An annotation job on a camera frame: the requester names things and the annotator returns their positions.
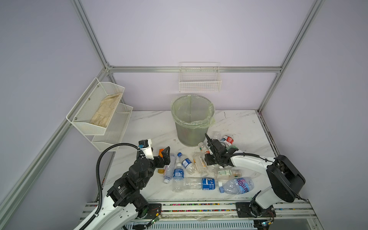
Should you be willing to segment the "large crushed purple label bottle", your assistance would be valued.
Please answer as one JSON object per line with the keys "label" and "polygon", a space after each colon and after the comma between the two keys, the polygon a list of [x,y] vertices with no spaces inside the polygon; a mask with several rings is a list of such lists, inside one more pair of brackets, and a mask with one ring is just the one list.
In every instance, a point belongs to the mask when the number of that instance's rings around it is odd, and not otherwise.
{"label": "large crushed purple label bottle", "polygon": [[239,177],[229,180],[220,186],[219,192],[230,195],[241,195],[252,191],[254,187],[254,182],[250,177]]}

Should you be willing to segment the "long clear blue label bottle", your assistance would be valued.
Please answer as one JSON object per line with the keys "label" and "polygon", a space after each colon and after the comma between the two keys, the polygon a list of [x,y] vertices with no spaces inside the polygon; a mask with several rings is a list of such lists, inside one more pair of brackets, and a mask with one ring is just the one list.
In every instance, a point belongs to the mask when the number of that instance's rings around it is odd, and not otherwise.
{"label": "long clear blue label bottle", "polygon": [[185,189],[192,190],[215,190],[223,186],[223,182],[215,178],[204,177],[187,177],[185,179]]}

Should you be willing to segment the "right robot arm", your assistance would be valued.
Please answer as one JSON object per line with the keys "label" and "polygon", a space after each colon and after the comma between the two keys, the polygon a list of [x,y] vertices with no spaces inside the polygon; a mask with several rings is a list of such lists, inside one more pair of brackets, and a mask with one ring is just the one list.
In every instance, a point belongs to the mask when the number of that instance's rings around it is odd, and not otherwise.
{"label": "right robot arm", "polygon": [[249,203],[251,216],[260,217],[278,202],[292,203],[300,198],[299,192],[306,180],[286,156],[270,158],[246,153],[237,148],[226,149],[219,140],[211,139],[207,134],[205,137],[212,155],[210,159],[218,165],[249,169],[268,177],[270,186],[259,191]]}

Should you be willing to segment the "blue label bottle by bin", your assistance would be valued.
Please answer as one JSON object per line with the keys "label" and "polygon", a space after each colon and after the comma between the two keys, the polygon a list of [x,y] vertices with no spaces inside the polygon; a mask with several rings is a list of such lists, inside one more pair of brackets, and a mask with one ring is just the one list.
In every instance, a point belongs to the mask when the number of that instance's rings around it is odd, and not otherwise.
{"label": "blue label bottle by bin", "polygon": [[220,132],[216,131],[216,132],[213,132],[213,139],[214,140],[221,140],[222,139],[222,135]]}

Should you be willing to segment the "grey mesh waste bin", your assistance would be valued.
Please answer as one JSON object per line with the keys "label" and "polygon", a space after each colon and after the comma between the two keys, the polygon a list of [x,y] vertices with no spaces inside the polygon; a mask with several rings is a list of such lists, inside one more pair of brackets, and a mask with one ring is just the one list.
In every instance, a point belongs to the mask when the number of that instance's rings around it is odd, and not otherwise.
{"label": "grey mesh waste bin", "polygon": [[215,106],[206,97],[183,95],[171,102],[171,114],[179,141],[190,147],[203,142],[210,126],[215,123]]}

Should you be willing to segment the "red label crushed bottle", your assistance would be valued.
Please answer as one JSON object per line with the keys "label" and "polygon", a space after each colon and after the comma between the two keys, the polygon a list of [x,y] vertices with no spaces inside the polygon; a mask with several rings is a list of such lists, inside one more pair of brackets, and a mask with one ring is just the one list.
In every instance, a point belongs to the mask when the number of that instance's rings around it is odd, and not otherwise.
{"label": "red label crushed bottle", "polygon": [[228,136],[228,135],[224,135],[221,139],[220,139],[220,143],[225,146],[226,148],[230,148],[233,145],[233,138]]}

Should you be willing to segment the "green white label bottle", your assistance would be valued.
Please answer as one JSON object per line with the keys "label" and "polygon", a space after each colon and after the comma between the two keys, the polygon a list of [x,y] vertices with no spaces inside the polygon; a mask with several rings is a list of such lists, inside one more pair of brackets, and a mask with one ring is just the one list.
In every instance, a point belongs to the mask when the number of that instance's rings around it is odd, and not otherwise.
{"label": "green white label bottle", "polygon": [[238,169],[217,169],[214,174],[217,180],[231,180],[242,177],[242,172]]}

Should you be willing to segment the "crushed clear bottle white cap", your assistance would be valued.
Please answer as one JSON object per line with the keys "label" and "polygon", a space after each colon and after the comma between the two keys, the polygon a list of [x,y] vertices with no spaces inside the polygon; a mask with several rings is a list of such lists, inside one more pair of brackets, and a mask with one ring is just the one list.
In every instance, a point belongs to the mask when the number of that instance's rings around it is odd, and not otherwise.
{"label": "crushed clear bottle white cap", "polygon": [[170,154],[170,163],[165,167],[163,174],[163,182],[165,184],[169,184],[169,182],[173,179],[173,173],[175,170],[177,156],[173,153]]}

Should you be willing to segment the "small blue label bottle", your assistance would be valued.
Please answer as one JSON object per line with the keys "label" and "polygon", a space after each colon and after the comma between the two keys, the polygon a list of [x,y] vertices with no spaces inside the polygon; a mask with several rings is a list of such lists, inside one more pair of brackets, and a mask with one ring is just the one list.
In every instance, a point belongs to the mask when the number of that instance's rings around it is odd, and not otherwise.
{"label": "small blue label bottle", "polygon": [[180,160],[181,165],[189,174],[194,174],[196,172],[193,162],[188,158],[187,155],[179,152],[177,153],[177,156]]}

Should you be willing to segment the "upright blue label bottle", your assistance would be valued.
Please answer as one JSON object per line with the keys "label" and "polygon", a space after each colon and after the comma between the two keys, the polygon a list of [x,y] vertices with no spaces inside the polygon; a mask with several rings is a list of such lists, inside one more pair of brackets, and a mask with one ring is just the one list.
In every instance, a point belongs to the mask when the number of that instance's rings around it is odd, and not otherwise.
{"label": "upright blue label bottle", "polygon": [[181,192],[184,189],[184,186],[185,186],[184,170],[180,163],[177,163],[174,169],[172,185],[173,185],[172,186],[173,192]]}

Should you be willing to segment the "beige cloth in shelf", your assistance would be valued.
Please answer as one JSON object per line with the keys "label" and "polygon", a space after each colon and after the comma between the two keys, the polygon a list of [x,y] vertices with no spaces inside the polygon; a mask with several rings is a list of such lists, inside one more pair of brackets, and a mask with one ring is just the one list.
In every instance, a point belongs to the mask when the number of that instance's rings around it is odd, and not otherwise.
{"label": "beige cloth in shelf", "polygon": [[109,121],[111,120],[113,113],[115,111],[115,108],[121,99],[121,96],[122,93],[118,93],[118,94],[111,94],[105,97],[101,101],[97,111],[90,120],[90,123],[92,125],[107,128]]}

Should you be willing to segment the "white mesh two-tier shelf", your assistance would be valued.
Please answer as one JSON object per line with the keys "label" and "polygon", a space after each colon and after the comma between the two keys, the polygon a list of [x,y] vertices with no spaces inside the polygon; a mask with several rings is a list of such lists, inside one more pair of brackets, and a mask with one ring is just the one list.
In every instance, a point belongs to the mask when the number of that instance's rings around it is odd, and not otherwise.
{"label": "white mesh two-tier shelf", "polygon": [[123,86],[95,78],[66,119],[100,152],[121,143],[133,107],[122,103]]}

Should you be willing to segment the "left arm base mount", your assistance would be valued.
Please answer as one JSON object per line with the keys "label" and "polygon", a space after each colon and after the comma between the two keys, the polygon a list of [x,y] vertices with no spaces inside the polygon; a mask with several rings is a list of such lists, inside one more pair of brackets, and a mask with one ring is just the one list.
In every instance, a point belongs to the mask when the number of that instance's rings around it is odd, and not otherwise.
{"label": "left arm base mount", "polygon": [[153,219],[157,214],[161,213],[162,204],[161,203],[149,203],[148,206],[144,207],[138,213],[138,219]]}

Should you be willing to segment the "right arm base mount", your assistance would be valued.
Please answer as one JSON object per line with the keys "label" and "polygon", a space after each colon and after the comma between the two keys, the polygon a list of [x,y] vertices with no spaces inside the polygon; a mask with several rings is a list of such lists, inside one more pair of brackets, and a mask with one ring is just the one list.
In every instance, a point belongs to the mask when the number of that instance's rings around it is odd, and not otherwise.
{"label": "right arm base mount", "polygon": [[262,209],[256,203],[252,202],[237,202],[235,206],[239,218],[273,218],[276,216],[273,206]]}

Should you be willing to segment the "aluminium front rail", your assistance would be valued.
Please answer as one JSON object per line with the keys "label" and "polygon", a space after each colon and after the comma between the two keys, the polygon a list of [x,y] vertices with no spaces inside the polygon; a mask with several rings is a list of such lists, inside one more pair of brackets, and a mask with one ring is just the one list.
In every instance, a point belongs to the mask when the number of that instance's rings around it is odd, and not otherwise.
{"label": "aluminium front rail", "polygon": [[[156,202],[162,204],[161,217],[164,220],[184,219],[237,219],[235,203],[240,201],[193,201],[193,202]],[[293,203],[279,202],[272,205],[276,216],[271,219],[308,219],[317,217],[309,202],[295,200]]]}

